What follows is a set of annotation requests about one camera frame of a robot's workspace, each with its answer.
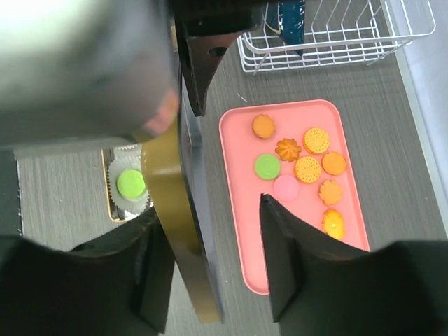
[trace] screw hole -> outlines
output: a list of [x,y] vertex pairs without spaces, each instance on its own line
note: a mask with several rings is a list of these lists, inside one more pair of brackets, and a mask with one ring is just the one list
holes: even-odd
[[216,47],[209,50],[209,55],[212,57],[222,57],[226,51],[226,47]]

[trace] blue package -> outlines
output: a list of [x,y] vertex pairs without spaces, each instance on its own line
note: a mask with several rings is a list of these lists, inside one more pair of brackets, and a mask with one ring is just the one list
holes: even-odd
[[[305,39],[305,0],[269,3],[266,25],[288,46],[303,44]],[[295,50],[303,55],[303,50]]]

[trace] wood grain surface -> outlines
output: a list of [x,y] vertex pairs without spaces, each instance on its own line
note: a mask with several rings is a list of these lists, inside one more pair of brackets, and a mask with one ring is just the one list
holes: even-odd
[[[167,335],[279,334],[269,298],[242,280],[218,122],[234,107],[306,99],[327,99],[341,113],[372,249],[397,239],[446,237],[394,56],[371,67],[251,76],[242,72],[233,45],[202,119],[225,321],[200,325],[175,272]],[[26,237],[66,250],[115,227],[106,213],[99,151],[21,159],[19,168]]]

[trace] pink disc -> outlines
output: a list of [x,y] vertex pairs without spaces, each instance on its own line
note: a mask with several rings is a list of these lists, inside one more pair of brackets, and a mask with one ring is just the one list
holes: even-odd
[[281,175],[274,182],[275,197],[281,201],[292,201],[299,195],[299,181],[291,175]]

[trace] pink cutting board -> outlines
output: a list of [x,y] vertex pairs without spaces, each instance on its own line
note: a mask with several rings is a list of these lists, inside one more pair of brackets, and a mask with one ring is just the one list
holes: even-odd
[[[260,139],[252,131],[252,120],[259,114],[266,114],[275,122],[276,131],[269,139]],[[260,194],[268,193],[276,197],[274,181],[259,179],[253,168],[254,163],[264,153],[278,157],[275,148],[283,138],[294,138],[297,141],[302,147],[300,156],[311,155],[321,161],[323,154],[309,154],[303,147],[303,134],[311,127],[320,127],[330,135],[328,151],[341,153],[345,157],[346,171],[339,176],[331,176],[323,170],[317,182],[300,183],[297,198],[280,203],[297,217],[322,230],[323,213],[329,208],[319,198],[319,186],[325,180],[336,180],[343,190],[342,200],[331,209],[338,210],[344,218],[346,235],[342,241],[369,251],[349,150],[336,106],[329,101],[312,100],[234,108],[223,115],[219,130],[242,274],[244,282],[254,293],[269,294],[260,231]],[[280,175],[294,176],[294,164],[281,161]]]

